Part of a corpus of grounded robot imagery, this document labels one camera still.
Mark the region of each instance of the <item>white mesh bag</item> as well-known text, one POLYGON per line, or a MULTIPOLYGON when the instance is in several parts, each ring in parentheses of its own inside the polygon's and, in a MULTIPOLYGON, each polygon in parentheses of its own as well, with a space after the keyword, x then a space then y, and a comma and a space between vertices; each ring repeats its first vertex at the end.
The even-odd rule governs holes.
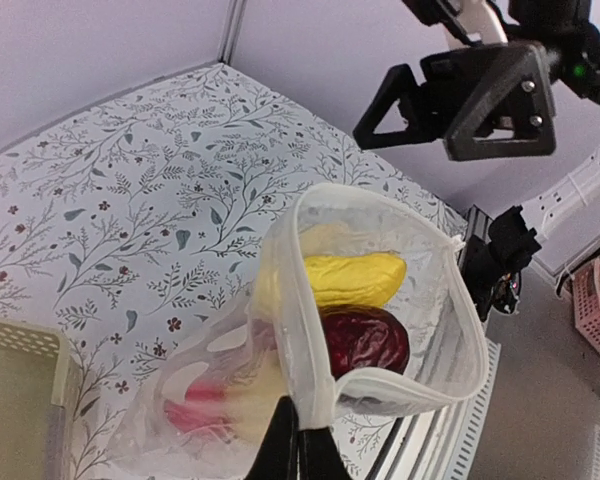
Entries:
POLYGON ((333 184, 307 190, 272 225, 249 315, 275 327, 301 429, 329 426, 340 407, 406 416, 478 392, 487 378, 488 354, 456 265, 461 246, 404 204, 333 184), (361 368, 336 381, 303 257, 373 252, 393 252, 407 263, 407 278, 384 308, 406 327, 411 357, 403 375, 361 368))

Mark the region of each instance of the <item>floral tablecloth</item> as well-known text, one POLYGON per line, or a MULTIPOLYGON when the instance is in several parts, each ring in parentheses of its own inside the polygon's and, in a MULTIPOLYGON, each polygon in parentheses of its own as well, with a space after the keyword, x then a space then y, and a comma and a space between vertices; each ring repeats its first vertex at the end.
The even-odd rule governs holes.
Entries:
MULTIPOLYGON (((138 387, 253 278, 269 224, 325 181, 464 231, 402 172, 221 64, 93 107, 0 155, 0 316, 70 339, 81 372, 72 480, 136 478, 108 465, 104 449, 138 387)), ((367 476, 392 424, 337 422, 354 479, 367 476)))

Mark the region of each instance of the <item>black bracket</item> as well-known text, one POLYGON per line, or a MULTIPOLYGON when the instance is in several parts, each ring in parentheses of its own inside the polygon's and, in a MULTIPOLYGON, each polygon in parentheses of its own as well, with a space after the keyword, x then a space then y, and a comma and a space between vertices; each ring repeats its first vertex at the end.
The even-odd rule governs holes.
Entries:
POLYGON ((449 157, 476 160, 494 157, 549 155, 555 151, 555 110, 544 48, 516 43, 500 49, 444 136, 449 157), (523 84, 533 89, 525 91, 523 84), (512 138, 479 138, 476 134, 494 110, 506 102, 512 138))
POLYGON ((546 155, 555 150, 546 53, 531 42, 486 45, 422 60, 418 85, 408 65, 389 70, 353 136, 363 149, 443 138, 452 160, 546 155), (398 103, 404 130, 376 133, 398 103), (496 129, 511 138, 489 136, 496 129))
POLYGON ((526 268, 540 250, 536 230, 527 228, 521 212, 522 207, 512 207, 496 217, 489 225, 488 243, 476 236, 467 242, 462 278, 483 322, 487 320, 493 289, 500 279, 526 268))
POLYGON ((433 142, 440 138, 438 130, 433 126, 428 105, 421 95, 411 67, 396 65, 387 72, 371 105, 353 129, 353 138, 360 148, 368 150, 433 142), (402 117, 408 121, 405 130, 375 133, 382 119, 396 102, 399 102, 398 108, 402 117))

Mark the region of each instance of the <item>pink basket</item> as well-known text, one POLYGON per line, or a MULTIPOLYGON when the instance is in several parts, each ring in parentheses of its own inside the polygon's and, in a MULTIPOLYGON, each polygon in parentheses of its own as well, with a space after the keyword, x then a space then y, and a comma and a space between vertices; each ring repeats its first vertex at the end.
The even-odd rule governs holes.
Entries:
POLYGON ((596 291, 592 263, 575 274, 573 306, 576 329, 600 354, 600 300, 596 291))

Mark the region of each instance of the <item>pink object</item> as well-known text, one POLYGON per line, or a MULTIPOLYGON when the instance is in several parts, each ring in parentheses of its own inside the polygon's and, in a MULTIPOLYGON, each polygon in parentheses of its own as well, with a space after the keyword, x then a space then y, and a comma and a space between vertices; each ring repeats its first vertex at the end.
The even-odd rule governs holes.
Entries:
POLYGON ((600 279, 596 282, 593 264, 580 269, 573 280, 576 329, 600 354, 600 279))
POLYGON ((204 381, 194 381, 185 394, 184 404, 165 400, 164 413, 182 433, 199 435, 226 433, 229 421, 223 412, 224 388, 204 381))

